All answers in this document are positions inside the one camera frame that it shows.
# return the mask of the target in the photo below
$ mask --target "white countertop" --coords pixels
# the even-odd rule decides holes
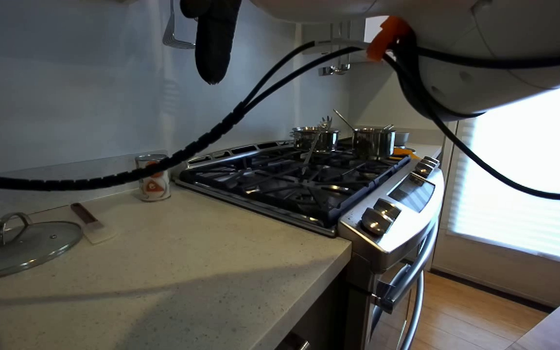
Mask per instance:
[[[344,238],[183,188],[85,205],[115,238],[0,277],[2,350],[274,347],[350,260]]]

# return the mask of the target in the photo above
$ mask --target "pot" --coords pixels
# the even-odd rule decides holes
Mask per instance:
[[[319,131],[319,126],[294,127],[294,139],[295,139],[297,147],[309,149],[317,137],[317,131]],[[338,129],[336,127],[325,127],[325,129],[321,129],[321,135],[319,135],[315,149],[332,151],[332,149],[336,149],[336,143],[338,143]]]
[[[354,127],[354,151],[362,159],[387,159],[395,151],[395,127],[393,126],[369,126]]]

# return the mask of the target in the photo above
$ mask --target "window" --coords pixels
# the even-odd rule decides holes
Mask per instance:
[[[517,182],[560,192],[560,89],[465,120],[459,135]],[[451,232],[560,260],[560,201],[521,194],[459,151],[449,186]]]

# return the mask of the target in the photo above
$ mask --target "gas stove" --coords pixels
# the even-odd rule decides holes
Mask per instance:
[[[181,186],[272,215],[309,231],[354,240],[354,252],[385,267],[422,240],[441,203],[437,161],[364,159],[266,141],[190,159]]]

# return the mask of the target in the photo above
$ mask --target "oven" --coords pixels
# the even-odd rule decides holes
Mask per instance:
[[[360,157],[352,143],[309,153],[294,141],[266,141],[190,159],[173,180],[305,232],[352,240],[332,293],[342,336],[311,347],[410,347],[443,197],[437,159]]]

